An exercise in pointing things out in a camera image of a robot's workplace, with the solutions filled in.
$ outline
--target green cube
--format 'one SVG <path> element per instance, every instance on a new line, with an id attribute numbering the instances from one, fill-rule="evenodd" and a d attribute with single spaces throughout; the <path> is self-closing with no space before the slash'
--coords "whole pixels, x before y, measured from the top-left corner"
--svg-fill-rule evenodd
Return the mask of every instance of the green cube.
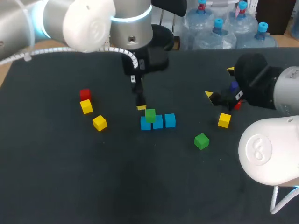
<path id="1" fill-rule="evenodd" d="M 194 144 L 200 149 L 203 150 L 209 146 L 210 140 L 205 136 L 205 134 L 200 134 L 195 137 Z"/>
<path id="2" fill-rule="evenodd" d="M 145 110 L 145 121 L 146 123 L 155 123 L 156 122 L 156 110 Z"/>

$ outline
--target cube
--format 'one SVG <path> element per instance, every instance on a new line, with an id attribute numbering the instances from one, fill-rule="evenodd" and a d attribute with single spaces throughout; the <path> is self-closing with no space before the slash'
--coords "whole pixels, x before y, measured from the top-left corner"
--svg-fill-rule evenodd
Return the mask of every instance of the cube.
<path id="1" fill-rule="evenodd" d="M 229 91 L 231 93 L 233 93 L 238 88 L 239 88 L 238 82 L 234 81 L 234 82 L 231 82 L 230 87 L 229 87 Z"/>
<path id="2" fill-rule="evenodd" d="M 219 117 L 218 126 L 228 128 L 231 116 L 225 113 L 221 113 Z"/>
<path id="3" fill-rule="evenodd" d="M 174 113 L 169 113 L 165 115 L 165 127 L 176 127 L 176 117 Z"/>
<path id="4" fill-rule="evenodd" d="M 83 110 L 83 114 L 93 112 L 93 107 L 92 107 L 90 100 L 87 99 L 87 100 L 81 101 L 80 104 L 81 104 L 81 107 Z"/>
<path id="5" fill-rule="evenodd" d="M 163 128 L 163 117 L 162 115 L 156 115 L 156 122 L 153 124 L 154 129 Z"/>
<path id="6" fill-rule="evenodd" d="M 154 110 L 154 109 L 145 110 L 145 120 L 146 120 L 146 123 L 155 123 L 156 122 L 156 110 Z"/>
<path id="7" fill-rule="evenodd" d="M 90 90 L 89 89 L 80 90 L 80 98 L 81 101 L 92 100 Z"/>
<path id="8" fill-rule="evenodd" d="M 140 125 L 141 125 L 141 130 L 143 130 L 143 131 L 148 131 L 151 129 L 151 123 L 146 122 L 145 116 L 142 116 L 140 118 Z"/>
<path id="9" fill-rule="evenodd" d="M 194 139 L 194 144 L 200 149 L 200 150 L 203 150 L 205 149 L 206 147 L 209 146 L 210 144 L 210 140 L 208 137 L 206 137 L 205 134 L 200 134 L 198 136 L 195 137 Z"/>
<path id="10" fill-rule="evenodd" d="M 238 104 L 234 107 L 234 109 L 237 110 L 237 111 L 240 110 L 241 105 L 242 105 L 242 102 L 239 101 Z"/>
<path id="11" fill-rule="evenodd" d="M 100 115 L 93 119 L 93 126 L 100 132 L 107 127 L 107 121 Z"/>

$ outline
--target yellow cube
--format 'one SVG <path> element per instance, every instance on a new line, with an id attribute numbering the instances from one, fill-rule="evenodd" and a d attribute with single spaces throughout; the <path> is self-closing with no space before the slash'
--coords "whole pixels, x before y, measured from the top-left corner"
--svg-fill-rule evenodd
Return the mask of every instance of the yellow cube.
<path id="1" fill-rule="evenodd" d="M 218 126 L 228 128 L 231 116 L 225 113 L 220 114 Z"/>
<path id="2" fill-rule="evenodd" d="M 106 120 L 100 115 L 93 119 L 93 126 L 100 132 L 107 127 Z"/>
<path id="3" fill-rule="evenodd" d="M 81 101 L 80 104 L 81 104 L 81 107 L 83 110 L 83 114 L 93 112 L 93 107 L 92 107 L 90 100 L 87 99 L 87 100 Z"/>

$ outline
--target floor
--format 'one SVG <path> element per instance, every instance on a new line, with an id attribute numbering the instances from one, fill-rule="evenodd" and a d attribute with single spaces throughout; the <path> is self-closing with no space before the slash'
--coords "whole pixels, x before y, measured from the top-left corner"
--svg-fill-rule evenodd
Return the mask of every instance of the floor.
<path id="1" fill-rule="evenodd" d="M 289 30 L 290 29 L 286 31 L 285 35 L 273 35 L 273 37 L 276 39 L 280 47 L 299 47 L 299 41 L 291 37 Z M 58 43 L 56 41 L 46 41 L 46 42 L 36 44 L 36 49 L 45 49 L 45 48 L 62 47 L 62 46 L 63 44 Z M 5 76 L 9 71 L 10 66 L 11 63 L 0 66 L 0 86 L 3 83 Z"/>

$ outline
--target black chair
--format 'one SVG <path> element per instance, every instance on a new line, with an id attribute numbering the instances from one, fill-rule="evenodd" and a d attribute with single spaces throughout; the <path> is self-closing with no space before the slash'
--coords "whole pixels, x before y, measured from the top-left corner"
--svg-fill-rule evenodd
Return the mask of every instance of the black chair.
<path id="1" fill-rule="evenodd" d="M 151 4 L 181 17 L 187 11 L 186 0 L 151 0 Z"/>
<path id="2" fill-rule="evenodd" d="M 187 11 L 186 0 L 151 0 L 152 5 L 169 11 L 178 16 L 185 16 Z M 172 32 L 164 26 L 152 25 L 153 39 L 151 46 L 163 47 L 165 50 L 171 50 L 174 46 L 174 36 Z"/>

